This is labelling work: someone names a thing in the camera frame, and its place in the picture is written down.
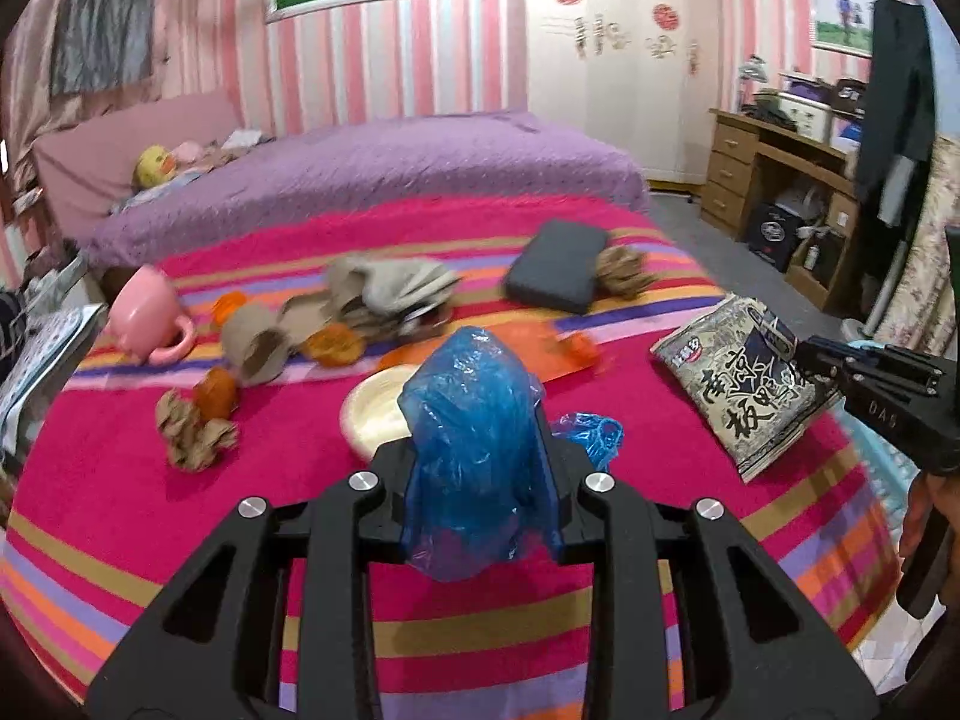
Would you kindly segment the right hand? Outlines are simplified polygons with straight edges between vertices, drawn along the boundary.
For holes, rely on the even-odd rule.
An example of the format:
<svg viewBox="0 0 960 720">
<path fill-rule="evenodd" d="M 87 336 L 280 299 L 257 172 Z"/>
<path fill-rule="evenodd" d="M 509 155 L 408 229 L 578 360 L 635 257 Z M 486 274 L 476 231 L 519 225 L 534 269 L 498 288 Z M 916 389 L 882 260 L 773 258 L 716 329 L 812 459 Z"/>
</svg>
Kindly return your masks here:
<svg viewBox="0 0 960 720">
<path fill-rule="evenodd" d="M 896 601 L 910 616 L 923 619 L 939 600 L 958 608 L 958 478 L 921 473 L 908 494 L 901 528 L 903 575 Z"/>
</svg>

